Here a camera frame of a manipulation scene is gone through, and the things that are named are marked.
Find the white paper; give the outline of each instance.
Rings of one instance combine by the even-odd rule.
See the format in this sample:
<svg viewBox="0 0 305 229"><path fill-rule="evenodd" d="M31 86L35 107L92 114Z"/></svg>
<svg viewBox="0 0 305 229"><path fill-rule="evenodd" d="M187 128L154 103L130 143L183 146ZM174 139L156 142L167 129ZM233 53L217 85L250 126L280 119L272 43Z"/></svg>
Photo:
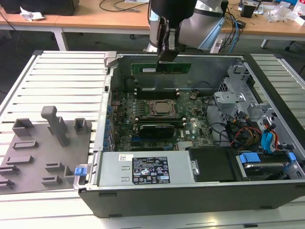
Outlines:
<svg viewBox="0 0 305 229"><path fill-rule="evenodd" d="M133 154L119 154L119 161L132 161Z"/></svg>
<svg viewBox="0 0 305 229"><path fill-rule="evenodd" d="M20 15L28 21L33 21L33 20L40 20L40 19L44 19L45 17L43 17L42 13L40 12L29 12L27 10L24 10L22 7L20 7L21 13Z"/></svg>

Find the blue clip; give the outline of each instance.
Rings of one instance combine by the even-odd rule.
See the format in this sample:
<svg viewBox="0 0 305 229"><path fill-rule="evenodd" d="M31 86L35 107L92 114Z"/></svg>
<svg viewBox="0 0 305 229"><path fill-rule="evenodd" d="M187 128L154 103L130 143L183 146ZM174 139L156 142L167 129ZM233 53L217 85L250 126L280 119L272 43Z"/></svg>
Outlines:
<svg viewBox="0 0 305 229"><path fill-rule="evenodd" d="M262 145L263 150L266 150L268 154L272 154L272 151L270 149L272 139L273 139L272 133L270 133L270 132L263 133L261 145Z"/></svg>
<svg viewBox="0 0 305 229"><path fill-rule="evenodd" d="M242 164L244 163L259 163L261 162L261 159L259 158L257 153L249 152L249 153L243 153L239 156Z"/></svg>
<svg viewBox="0 0 305 229"><path fill-rule="evenodd" d="M295 154L292 153L292 152L288 153L288 157L289 157L289 159L290 159L291 162L293 162L293 161L296 160Z"/></svg>
<svg viewBox="0 0 305 229"><path fill-rule="evenodd" d="M74 175L76 176L86 176L87 175L87 168L78 167L75 169Z"/></svg>

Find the warning label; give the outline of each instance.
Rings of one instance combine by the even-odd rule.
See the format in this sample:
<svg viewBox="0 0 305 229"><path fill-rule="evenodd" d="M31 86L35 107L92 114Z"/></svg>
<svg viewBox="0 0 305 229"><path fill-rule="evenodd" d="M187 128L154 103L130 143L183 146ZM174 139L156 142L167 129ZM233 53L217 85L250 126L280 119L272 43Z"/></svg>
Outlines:
<svg viewBox="0 0 305 229"><path fill-rule="evenodd" d="M134 157L132 182L135 185L170 183L167 157Z"/></svg>

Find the metal bracket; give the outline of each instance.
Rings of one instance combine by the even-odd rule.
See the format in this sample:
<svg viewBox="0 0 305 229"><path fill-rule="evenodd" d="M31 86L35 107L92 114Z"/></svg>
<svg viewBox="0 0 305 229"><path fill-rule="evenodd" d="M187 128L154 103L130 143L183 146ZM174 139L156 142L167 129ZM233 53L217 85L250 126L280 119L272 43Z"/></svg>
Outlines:
<svg viewBox="0 0 305 229"><path fill-rule="evenodd" d="M116 51L108 51L105 53L104 64L105 67L109 68L118 62L118 57Z"/></svg>

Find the white table leg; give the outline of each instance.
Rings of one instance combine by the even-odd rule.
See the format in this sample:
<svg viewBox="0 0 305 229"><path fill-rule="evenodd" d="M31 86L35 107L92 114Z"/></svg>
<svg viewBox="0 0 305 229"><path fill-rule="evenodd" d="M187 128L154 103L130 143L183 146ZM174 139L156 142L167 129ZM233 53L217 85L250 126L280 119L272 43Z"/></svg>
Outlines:
<svg viewBox="0 0 305 229"><path fill-rule="evenodd" d="M61 27L56 27L53 29L53 33L55 35L55 39L57 41L57 45L60 51L68 51L68 45L66 41L66 37Z"/></svg>
<svg viewBox="0 0 305 229"><path fill-rule="evenodd" d="M264 49L268 43L269 43L269 40L264 40L263 43L261 44L261 48Z"/></svg>
<svg viewBox="0 0 305 229"><path fill-rule="evenodd" d="M7 40L11 40L11 34L9 30L0 30L0 35L5 37Z"/></svg>
<svg viewBox="0 0 305 229"><path fill-rule="evenodd" d="M223 39L224 39L225 37L226 37L226 34L223 34L223 33L220 33L220 34L217 36L217 38L216 38L216 40L215 40L215 42L214 42L214 44L213 44L213 46L212 46L212 48L211 48L210 53L218 53L218 52L219 52L220 47L221 47L221 45L222 45L222 43L223 43Z"/></svg>

